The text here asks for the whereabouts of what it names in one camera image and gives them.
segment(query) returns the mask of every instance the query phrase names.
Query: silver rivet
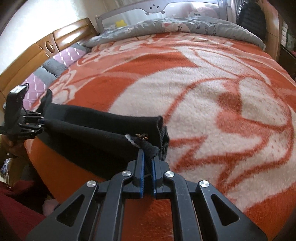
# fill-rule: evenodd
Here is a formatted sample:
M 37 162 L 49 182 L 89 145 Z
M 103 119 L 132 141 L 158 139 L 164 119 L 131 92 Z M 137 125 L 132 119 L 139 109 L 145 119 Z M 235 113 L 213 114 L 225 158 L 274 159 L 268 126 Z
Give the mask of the silver rivet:
M 172 171 L 167 171 L 167 172 L 165 173 L 165 175 L 166 175 L 167 177 L 173 177 L 175 174 L 174 174 L 174 172 L 172 172 Z
M 202 180 L 200 181 L 200 185 L 203 187 L 203 188 L 207 188 L 210 184 L 208 181 L 206 180 Z
M 129 177 L 129 176 L 131 175 L 131 171 L 129 171 L 129 170 L 123 171 L 123 172 L 122 172 L 122 175 L 123 175 L 124 177 Z
M 86 184 L 89 188 L 92 188 L 96 185 L 96 181 L 88 181 Z

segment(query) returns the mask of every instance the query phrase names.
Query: gray comforter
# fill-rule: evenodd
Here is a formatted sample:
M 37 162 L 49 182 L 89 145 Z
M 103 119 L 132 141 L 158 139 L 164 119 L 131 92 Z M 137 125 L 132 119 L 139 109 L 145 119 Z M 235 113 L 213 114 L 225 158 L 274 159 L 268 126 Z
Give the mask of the gray comforter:
M 158 18 L 145 20 L 135 25 L 124 26 L 116 29 L 107 29 L 101 35 L 95 36 L 84 43 L 84 46 L 91 48 L 98 44 L 122 39 L 177 31 L 241 40 L 257 45 L 263 51 L 266 48 L 261 39 L 253 35 L 245 28 L 234 23 L 212 17 Z

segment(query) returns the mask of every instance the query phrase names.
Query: cable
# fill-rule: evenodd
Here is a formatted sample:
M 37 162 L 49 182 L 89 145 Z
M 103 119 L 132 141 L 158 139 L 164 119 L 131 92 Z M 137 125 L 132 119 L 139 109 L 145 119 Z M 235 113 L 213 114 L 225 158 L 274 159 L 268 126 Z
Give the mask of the cable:
M 29 83 L 25 83 L 24 85 L 27 86 L 27 91 L 28 91 L 28 90 L 29 90 L 29 87 L 30 87 Z M 22 105 L 22 108 L 23 108 L 24 111 L 26 112 L 26 115 L 28 115 L 28 112 L 27 112 L 26 109 L 24 108 L 24 104 Z

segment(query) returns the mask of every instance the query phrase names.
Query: orange blanket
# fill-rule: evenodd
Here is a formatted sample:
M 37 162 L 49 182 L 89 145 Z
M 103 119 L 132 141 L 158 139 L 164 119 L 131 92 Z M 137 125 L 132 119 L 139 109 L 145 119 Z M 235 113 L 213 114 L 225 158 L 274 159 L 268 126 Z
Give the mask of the orange blanket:
M 171 170 L 189 181 L 209 180 L 269 240 L 295 207 L 296 85 L 255 45 L 179 32 L 110 42 L 50 89 L 57 104 L 163 115 Z M 38 138 L 26 148 L 60 202 L 88 180 L 101 181 Z M 127 202 L 123 240 L 148 239 L 173 240 L 169 201 Z

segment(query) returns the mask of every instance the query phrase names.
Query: red cloth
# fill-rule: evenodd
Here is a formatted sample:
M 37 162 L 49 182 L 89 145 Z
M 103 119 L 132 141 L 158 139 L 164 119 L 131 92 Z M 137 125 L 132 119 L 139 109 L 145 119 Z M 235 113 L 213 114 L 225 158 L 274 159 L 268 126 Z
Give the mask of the red cloth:
M 33 186 L 33 181 L 18 181 L 13 188 L 0 182 L 0 212 L 21 240 L 25 240 L 28 233 L 45 218 L 14 200 Z

